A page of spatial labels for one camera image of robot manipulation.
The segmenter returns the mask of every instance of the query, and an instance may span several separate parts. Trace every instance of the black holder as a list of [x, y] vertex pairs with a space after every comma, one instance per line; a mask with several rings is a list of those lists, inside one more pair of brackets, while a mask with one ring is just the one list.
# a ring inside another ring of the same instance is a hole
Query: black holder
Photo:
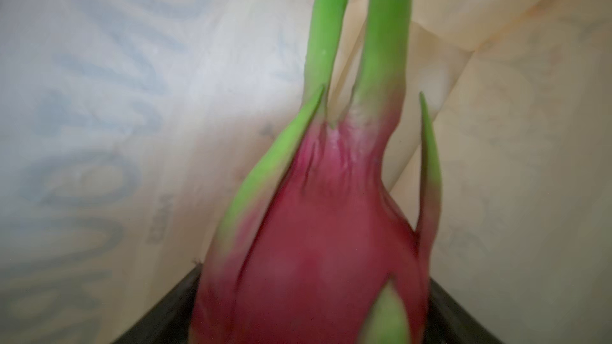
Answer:
[[[187, 344], [198, 264], [114, 344]], [[424, 344], [502, 344], [432, 280]]]

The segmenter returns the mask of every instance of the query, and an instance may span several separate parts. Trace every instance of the red fruit body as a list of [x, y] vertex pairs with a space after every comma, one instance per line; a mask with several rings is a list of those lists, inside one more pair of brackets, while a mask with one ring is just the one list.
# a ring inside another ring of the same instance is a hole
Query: red fruit body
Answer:
[[[393, 127], [369, 133], [346, 121], [334, 129], [310, 125], [237, 281], [224, 293], [212, 291], [223, 287], [214, 282], [228, 280], [223, 274], [201, 283], [194, 342], [354, 344], [393, 279], [412, 342], [420, 343], [428, 263], [419, 259], [415, 233], [381, 181]], [[236, 265], [224, 268], [231, 274]]]

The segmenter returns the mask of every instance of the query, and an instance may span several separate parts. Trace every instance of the dragon fruit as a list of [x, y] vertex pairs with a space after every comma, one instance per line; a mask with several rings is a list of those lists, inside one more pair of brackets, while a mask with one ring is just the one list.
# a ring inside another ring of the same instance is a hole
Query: dragon fruit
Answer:
[[370, 0], [351, 100], [327, 120], [348, 0], [315, 0], [302, 107], [244, 180], [203, 265], [191, 344], [420, 343], [441, 176], [423, 94], [413, 230], [381, 180], [405, 93], [411, 0]]

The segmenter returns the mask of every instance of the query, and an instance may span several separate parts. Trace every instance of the black object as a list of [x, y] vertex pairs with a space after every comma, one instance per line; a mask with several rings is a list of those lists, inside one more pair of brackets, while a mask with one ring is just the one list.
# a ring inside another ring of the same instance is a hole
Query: black object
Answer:
[[[115, 344], [186, 344], [202, 265], [191, 270]], [[432, 280], [424, 344], [501, 344]]]

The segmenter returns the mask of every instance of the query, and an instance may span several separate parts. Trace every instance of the beige background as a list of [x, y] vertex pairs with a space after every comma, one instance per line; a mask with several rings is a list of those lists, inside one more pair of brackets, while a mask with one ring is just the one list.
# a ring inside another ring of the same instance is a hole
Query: beige background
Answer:
[[[203, 257], [299, 106], [312, 2], [0, 0], [2, 342], [107, 343]], [[432, 275], [507, 343], [608, 342], [610, 0], [415, 0], [414, 20], [383, 179], [413, 219], [423, 90]]]

